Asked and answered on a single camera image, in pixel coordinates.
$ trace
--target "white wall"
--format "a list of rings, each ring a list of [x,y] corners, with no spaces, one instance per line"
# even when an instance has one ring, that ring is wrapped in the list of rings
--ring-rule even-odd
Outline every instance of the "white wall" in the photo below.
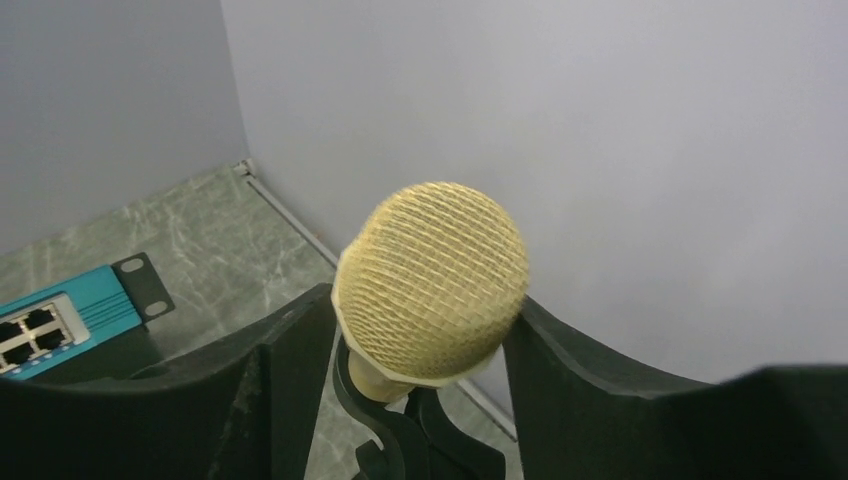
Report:
[[[848,361],[848,7],[223,0],[251,154],[337,251],[410,183],[522,227],[531,294],[719,380]],[[502,364],[476,379],[509,408]]]
[[[0,254],[247,156],[218,0],[4,0]]]

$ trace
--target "microphone stand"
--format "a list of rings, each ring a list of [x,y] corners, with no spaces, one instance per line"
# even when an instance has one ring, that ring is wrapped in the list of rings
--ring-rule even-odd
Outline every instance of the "microphone stand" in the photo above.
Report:
[[[504,480],[500,451],[459,430],[445,414],[436,390],[415,388],[403,413],[386,410],[354,387],[348,372],[350,351],[339,339],[333,388],[347,413],[383,443],[356,449],[359,473],[353,480]]]

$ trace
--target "marble floor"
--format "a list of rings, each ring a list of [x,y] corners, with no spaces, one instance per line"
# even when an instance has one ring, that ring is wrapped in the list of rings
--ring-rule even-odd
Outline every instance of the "marble floor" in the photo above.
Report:
[[[224,166],[3,255],[0,303],[142,251],[177,306],[149,325],[166,358],[235,332],[333,278],[333,266]],[[447,387],[439,396],[458,427],[504,452],[507,479],[523,478],[516,443],[462,390]],[[370,438],[339,405],[328,376],[306,478],[352,478],[354,450]]]

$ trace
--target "microphone grille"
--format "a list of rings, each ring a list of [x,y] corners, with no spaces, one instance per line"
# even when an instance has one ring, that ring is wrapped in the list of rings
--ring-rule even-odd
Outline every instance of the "microphone grille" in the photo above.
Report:
[[[380,365],[442,379],[495,352],[528,278],[524,242],[500,205],[456,183],[425,183],[381,203],[345,250],[337,307]]]

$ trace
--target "ethernet port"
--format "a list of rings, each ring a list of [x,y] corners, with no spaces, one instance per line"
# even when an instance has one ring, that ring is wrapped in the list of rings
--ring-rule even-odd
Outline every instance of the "ethernet port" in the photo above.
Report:
[[[24,323],[27,328],[33,330],[53,321],[53,313],[50,310],[39,308],[29,312]]]
[[[43,350],[55,350],[65,341],[65,334],[61,330],[53,330],[35,339],[35,344]]]
[[[24,330],[19,323],[3,322],[0,323],[0,343],[6,340],[11,340],[18,335],[22,335]]]
[[[6,363],[12,365],[23,365],[27,360],[29,360],[29,357],[31,357],[33,353],[35,353],[35,351],[32,349],[30,344],[25,343],[7,350],[3,353],[3,358],[6,360]]]

